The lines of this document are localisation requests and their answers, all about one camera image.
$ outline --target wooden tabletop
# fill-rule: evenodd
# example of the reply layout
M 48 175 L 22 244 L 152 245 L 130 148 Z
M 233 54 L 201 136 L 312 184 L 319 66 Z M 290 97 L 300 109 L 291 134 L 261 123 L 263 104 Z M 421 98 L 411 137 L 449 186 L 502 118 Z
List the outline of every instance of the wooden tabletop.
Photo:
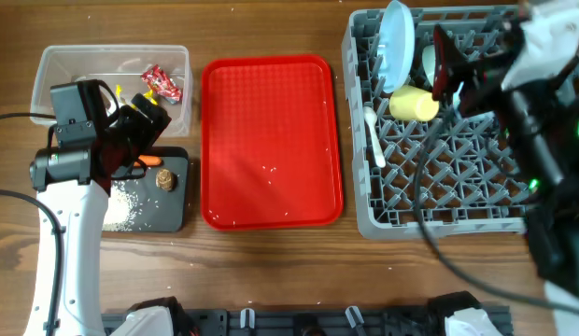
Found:
M 175 295 L 186 308 L 258 309 L 383 307 L 423 303 L 470 290 L 478 299 L 511 304 L 516 335 L 553 335 L 551 314 L 492 298 L 442 266 L 420 241 L 370 241 L 357 229 L 352 139 L 341 50 L 348 16 L 387 1 L 192 1 L 191 4 L 0 7 L 0 113 L 29 111 L 40 56 L 50 45 L 171 44 L 188 48 L 194 77 L 191 134 L 160 139 L 200 160 L 199 88 L 204 67 L 224 57 L 315 53 L 337 76 L 337 128 L 345 209 L 327 227 L 219 232 L 202 220 L 199 176 L 192 208 L 177 233 L 105 233 L 101 244 L 103 312 Z M 405 1 L 410 7 L 489 5 L 490 0 Z M 70 4 L 70 1 L 52 1 Z M 0 121 L 0 189 L 34 195 L 28 165 L 46 128 L 29 119 Z M 0 335 L 23 333 L 35 287 L 38 214 L 0 198 Z M 521 236 L 486 233 L 441 240 L 446 254 L 494 286 L 543 296 Z

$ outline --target white granular pile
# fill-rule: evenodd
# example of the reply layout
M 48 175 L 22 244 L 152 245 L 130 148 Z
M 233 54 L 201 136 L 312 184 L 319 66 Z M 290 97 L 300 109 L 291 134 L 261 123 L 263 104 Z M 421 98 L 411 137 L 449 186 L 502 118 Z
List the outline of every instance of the white granular pile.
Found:
M 106 210 L 103 231 L 131 231 L 138 204 L 138 195 L 128 193 L 123 187 L 124 182 L 118 181 L 111 186 L 109 207 Z

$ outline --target yellow cup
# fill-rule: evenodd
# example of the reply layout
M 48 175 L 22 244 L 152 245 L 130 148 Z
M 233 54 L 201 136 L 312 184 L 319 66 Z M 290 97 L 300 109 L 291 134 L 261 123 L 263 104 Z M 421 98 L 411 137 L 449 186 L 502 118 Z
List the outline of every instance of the yellow cup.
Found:
M 404 85 L 391 95 L 389 112 L 399 120 L 429 121 L 439 112 L 439 102 L 430 92 Z

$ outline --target clear plastic bin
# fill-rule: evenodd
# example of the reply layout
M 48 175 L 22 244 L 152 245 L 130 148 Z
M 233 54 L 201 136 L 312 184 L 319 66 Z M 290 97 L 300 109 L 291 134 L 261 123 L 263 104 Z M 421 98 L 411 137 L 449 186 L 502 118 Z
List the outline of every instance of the clear plastic bin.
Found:
M 40 59 L 32 92 L 32 113 L 54 114 L 50 87 L 81 79 L 102 79 L 115 92 L 121 85 L 121 97 L 131 101 L 137 93 L 147 92 L 140 76 L 158 64 L 176 85 L 183 88 L 181 103 L 171 105 L 159 99 L 171 117 L 162 136 L 188 135 L 191 122 L 192 73 L 190 55 L 183 46 L 94 45 L 51 46 Z M 31 118 L 32 122 L 51 125 L 51 120 Z

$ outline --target brown ball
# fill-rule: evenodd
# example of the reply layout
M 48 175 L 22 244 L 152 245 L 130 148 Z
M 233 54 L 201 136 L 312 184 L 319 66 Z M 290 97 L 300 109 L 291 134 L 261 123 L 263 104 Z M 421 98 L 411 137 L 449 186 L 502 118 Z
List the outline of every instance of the brown ball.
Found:
M 176 185 L 176 176 L 171 173 L 168 169 L 160 169 L 159 172 L 157 172 L 157 187 L 165 190 L 165 191 L 171 191 L 174 189 L 174 186 Z

